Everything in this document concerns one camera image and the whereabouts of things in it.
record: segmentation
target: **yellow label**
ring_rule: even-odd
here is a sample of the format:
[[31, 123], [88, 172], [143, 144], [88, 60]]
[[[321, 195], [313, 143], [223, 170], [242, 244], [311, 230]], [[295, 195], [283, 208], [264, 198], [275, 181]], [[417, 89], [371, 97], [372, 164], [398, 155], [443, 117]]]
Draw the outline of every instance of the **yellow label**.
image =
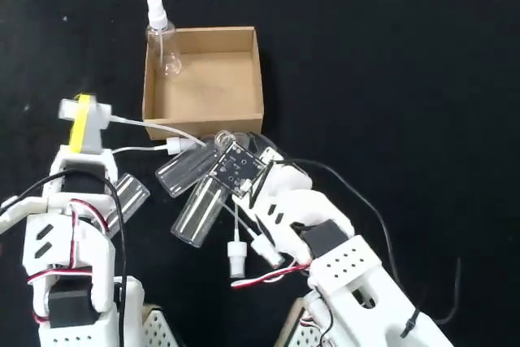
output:
[[83, 136], [85, 135], [85, 126], [87, 124], [87, 114], [90, 108], [90, 95], [81, 94], [78, 99], [78, 110], [76, 119], [72, 125], [71, 138], [69, 140], [69, 148], [73, 154], [81, 152], [83, 145]]

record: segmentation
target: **cardboard box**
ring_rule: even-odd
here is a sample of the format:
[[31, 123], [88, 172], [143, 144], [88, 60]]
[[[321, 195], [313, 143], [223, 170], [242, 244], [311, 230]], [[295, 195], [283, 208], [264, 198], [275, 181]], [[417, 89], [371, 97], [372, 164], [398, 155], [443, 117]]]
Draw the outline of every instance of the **cardboard box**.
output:
[[[146, 51], [143, 120], [194, 136], [261, 132], [262, 77], [254, 28], [180, 28], [177, 45], [182, 71], [156, 80]], [[152, 140], [172, 133], [147, 128]]]

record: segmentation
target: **white spray nozzle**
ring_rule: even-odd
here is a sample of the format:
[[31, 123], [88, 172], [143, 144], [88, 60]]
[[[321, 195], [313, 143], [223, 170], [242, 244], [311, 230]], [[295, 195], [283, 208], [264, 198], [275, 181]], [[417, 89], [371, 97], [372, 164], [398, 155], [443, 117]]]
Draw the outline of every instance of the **white spray nozzle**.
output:
[[147, 0], [148, 21], [151, 28], [161, 30], [168, 25], [168, 17], [163, 7], [163, 0]]

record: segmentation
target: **white 3d-printed part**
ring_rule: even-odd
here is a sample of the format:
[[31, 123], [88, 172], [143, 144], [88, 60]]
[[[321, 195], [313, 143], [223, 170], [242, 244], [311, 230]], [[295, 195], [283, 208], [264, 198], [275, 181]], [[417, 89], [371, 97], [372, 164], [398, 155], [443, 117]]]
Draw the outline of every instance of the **white 3d-printed part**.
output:
[[287, 347], [317, 347], [321, 335], [316, 327], [303, 327], [298, 324], [287, 343]]
[[152, 310], [143, 327], [145, 347], [179, 347], [160, 310]]

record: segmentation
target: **clear plastic bottle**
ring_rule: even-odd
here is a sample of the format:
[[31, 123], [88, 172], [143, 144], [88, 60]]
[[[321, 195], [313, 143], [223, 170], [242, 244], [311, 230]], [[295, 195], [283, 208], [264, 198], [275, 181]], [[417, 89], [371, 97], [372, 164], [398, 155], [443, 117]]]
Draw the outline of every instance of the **clear plastic bottle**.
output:
[[173, 76], [180, 73], [182, 63], [176, 44], [176, 27], [167, 18], [163, 0], [148, 0], [146, 39], [150, 53], [155, 57], [158, 76]]

